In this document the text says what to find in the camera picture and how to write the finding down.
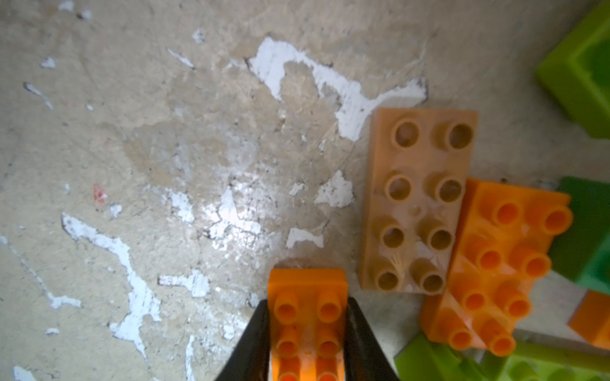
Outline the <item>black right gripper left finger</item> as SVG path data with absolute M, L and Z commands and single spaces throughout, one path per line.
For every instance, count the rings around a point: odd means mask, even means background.
M 270 313 L 268 301 L 258 303 L 217 381 L 267 381 L 270 362 Z

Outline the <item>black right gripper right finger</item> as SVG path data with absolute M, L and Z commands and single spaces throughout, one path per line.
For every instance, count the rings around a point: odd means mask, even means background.
M 346 380 L 400 380 L 353 297 L 347 300 L 344 363 Z

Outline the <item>orange brick front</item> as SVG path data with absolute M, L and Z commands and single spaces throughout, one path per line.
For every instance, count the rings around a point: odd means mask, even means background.
M 267 287 L 273 380 L 343 380 L 348 282 L 340 268 L 285 268 Z

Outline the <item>tan brick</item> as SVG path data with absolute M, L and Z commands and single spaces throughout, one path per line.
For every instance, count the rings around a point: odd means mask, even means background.
M 478 122 L 474 110 L 373 111 L 357 271 L 362 289 L 443 292 Z

